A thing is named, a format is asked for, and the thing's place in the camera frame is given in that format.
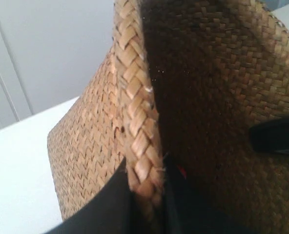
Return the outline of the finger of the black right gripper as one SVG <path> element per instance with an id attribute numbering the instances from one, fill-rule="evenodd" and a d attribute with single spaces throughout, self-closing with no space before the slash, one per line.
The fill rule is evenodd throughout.
<path id="1" fill-rule="evenodd" d="M 289 116 L 254 125 L 248 134 L 254 151 L 289 155 Z"/>

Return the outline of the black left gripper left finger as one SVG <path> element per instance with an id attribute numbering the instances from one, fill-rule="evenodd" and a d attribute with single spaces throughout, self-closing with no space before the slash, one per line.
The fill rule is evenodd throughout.
<path id="1" fill-rule="evenodd" d="M 83 208 L 48 234 L 129 234 L 131 192 L 122 160 L 114 175 Z"/>

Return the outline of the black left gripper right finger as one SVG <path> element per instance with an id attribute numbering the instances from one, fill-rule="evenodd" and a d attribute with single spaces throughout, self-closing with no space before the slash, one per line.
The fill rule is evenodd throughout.
<path id="1" fill-rule="evenodd" d="M 213 210 L 189 185 L 169 153 L 164 156 L 167 234 L 231 234 L 231 222 Z"/>

